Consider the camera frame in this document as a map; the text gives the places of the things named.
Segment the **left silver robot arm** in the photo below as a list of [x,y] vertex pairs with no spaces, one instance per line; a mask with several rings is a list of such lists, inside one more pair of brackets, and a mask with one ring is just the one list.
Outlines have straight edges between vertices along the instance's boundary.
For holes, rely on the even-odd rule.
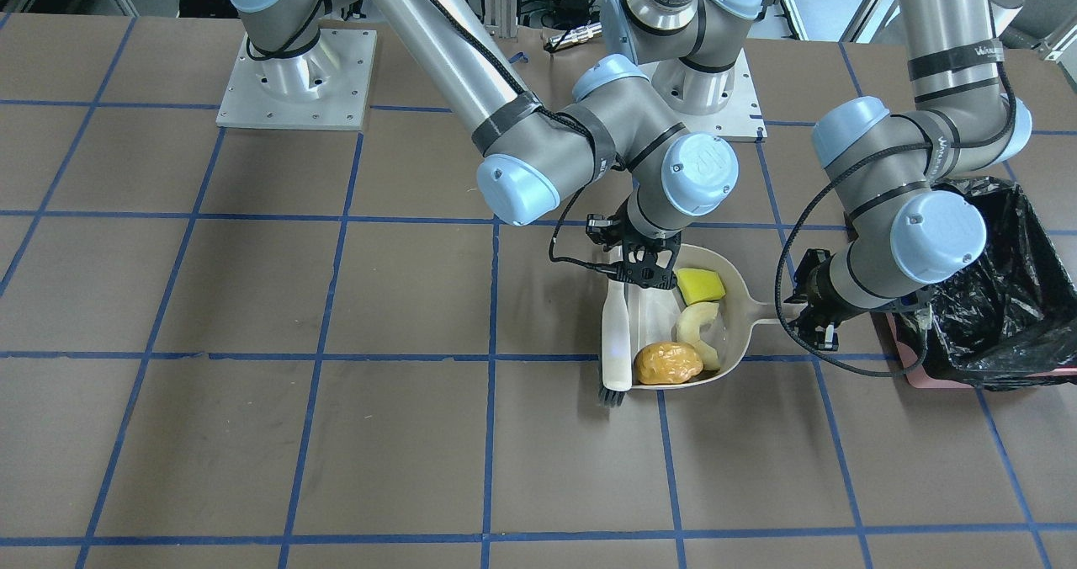
[[915,107],[894,114],[878,98],[854,98],[812,131],[857,239],[836,254],[808,252],[793,275],[792,302],[805,310],[782,327],[810,351],[834,350],[851,317],[894,309],[980,258],[984,217],[937,185],[1011,158],[1031,136],[989,0],[899,6]]

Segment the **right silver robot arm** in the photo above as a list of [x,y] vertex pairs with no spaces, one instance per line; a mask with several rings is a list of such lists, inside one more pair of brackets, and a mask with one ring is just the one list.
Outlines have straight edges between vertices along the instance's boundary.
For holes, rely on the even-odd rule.
[[[321,40],[319,22],[358,0],[230,0],[247,33],[247,56],[289,61]],[[587,235],[615,263],[582,262],[611,280],[669,290],[677,284],[681,232],[735,188],[737,159],[713,133],[690,131],[627,56],[604,56],[581,75],[573,100],[551,111],[512,70],[466,0],[369,0],[461,119],[482,163],[484,200],[524,226],[612,170],[635,188],[614,216],[590,216]]]

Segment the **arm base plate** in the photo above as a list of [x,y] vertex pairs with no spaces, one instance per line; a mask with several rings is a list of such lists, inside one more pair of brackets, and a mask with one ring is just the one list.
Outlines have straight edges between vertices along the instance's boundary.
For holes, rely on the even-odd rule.
[[744,51],[730,69],[719,73],[700,72],[681,60],[642,64],[641,70],[688,130],[715,133],[728,142],[766,138]]
[[216,124],[264,130],[359,131],[364,125],[378,34],[321,29],[311,51],[255,61],[242,42]]

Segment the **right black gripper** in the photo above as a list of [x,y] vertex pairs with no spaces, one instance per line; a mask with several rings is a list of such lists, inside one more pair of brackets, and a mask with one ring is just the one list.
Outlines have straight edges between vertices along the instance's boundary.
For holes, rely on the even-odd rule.
[[589,269],[599,270],[620,284],[659,290],[676,288],[674,263],[681,249],[680,232],[665,238],[651,238],[637,231],[627,216],[588,216],[586,234],[609,253],[616,247],[620,250],[619,258],[611,263],[589,263]]

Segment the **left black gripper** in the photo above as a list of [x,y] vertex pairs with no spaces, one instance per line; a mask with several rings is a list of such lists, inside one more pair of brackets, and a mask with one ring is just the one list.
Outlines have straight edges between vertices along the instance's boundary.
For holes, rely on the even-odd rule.
[[785,300],[788,304],[805,305],[788,324],[788,334],[808,350],[835,352],[839,349],[839,306],[827,295],[828,290],[833,289],[823,280],[830,266],[830,258],[828,250],[805,251],[797,268],[793,270],[792,295]]

